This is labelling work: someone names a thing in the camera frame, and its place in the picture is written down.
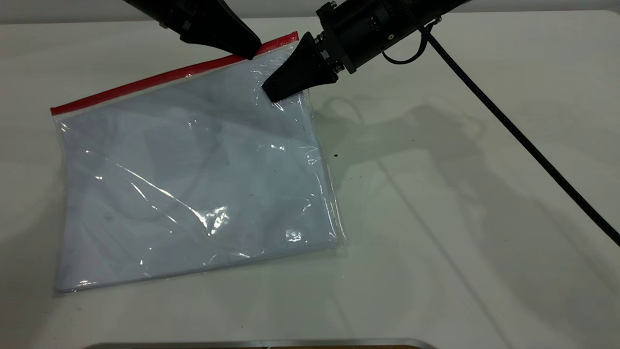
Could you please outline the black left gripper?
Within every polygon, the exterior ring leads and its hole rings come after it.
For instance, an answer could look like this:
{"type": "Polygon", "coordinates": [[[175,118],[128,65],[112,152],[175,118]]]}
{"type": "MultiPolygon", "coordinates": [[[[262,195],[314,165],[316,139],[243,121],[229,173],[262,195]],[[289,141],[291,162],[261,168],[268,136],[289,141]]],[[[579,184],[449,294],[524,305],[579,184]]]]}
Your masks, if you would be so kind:
{"type": "Polygon", "coordinates": [[[259,37],[223,0],[125,0],[162,27],[182,30],[182,41],[252,60],[259,37]]]}

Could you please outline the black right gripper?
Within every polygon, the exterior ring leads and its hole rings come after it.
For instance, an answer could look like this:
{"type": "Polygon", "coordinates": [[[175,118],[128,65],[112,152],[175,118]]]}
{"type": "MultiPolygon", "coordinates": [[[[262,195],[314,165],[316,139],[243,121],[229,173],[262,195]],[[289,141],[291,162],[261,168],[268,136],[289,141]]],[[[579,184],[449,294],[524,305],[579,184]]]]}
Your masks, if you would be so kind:
{"type": "Polygon", "coordinates": [[[323,31],[305,33],[290,57],[262,84],[271,102],[334,84],[415,31],[409,14],[427,15],[425,0],[346,0],[317,10],[323,31]]]}

